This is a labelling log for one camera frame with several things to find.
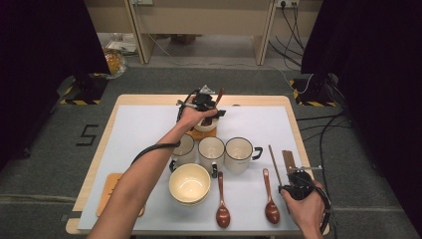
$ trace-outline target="power outlet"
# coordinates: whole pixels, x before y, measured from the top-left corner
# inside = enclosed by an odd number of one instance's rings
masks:
[[[299,0],[279,0],[277,2],[277,8],[282,8],[282,2],[285,2],[285,9],[286,8],[297,8],[299,6]]]

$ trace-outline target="spoon handle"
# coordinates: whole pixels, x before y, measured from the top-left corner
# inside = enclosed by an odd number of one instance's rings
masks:
[[[267,168],[263,169],[263,174],[264,174],[265,187],[267,188],[268,200],[270,201],[271,200],[270,176],[269,176]]]
[[[223,172],[218,172],[218,188],[220,189],[220,202],[224,203],[224,197],[223,197]]]

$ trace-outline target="black wrist strap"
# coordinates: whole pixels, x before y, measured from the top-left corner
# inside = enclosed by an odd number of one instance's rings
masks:
[[[156,149],[159,149],[159,148],[178,147],[178,146],[180,146],[180,143],[181,142],[179,141],[177,143],[158,143],[158,144],[151,145],[151,146],[147,147],[146,149],[144,149],[142,152],[140,152],[134,158],[133,162],[130,165],[134,164],[140,157],[142,157],[144,154],[146,154],[150,151],[153,151],[153,150],[156,150]]]

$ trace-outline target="cup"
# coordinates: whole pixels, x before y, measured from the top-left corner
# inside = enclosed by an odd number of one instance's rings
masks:
[[[254,151],[257,151],[258,154],[252,156]],[[248,168],[251,160],[260,158],[262,153],[261,147],[253,147],[247,139],[233,137],[226,143],[224,165],[234,173],[242,173]]]
[[[215,136],[204,137],[199,141],[200,163],[213,178],[224,165],[224,142]]]
[[[193,137],[189,134],[184,134],[180,139],[180,145],[173,149],[171,153],[171,162],[168,165],[170,171],[174,171],[178,166],[181,166],[186,163],[194,163],[196,159],[195,150],[195,141]]]

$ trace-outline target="wooden coaster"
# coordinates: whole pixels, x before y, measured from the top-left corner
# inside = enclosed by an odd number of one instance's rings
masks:
[[[108,175],[105,181],[105,187],[103,189],[102,198],[100,200],[99,207],[97,208],[97,216],[102,215],[103,210],[108,203],[109,198],[111,197],[112,191],[117,185],[118,180],[121,178],[123,173],[111,173]],[[144,207],[140,209],[139,216],[143,215]]]
[[[217,136],[217,127],[214,127],[211,131],[199,131],[197,129],[193,129],[192,131],[188,131],[187,134],[191,135],[194,140],[201,140],[207,136]]]

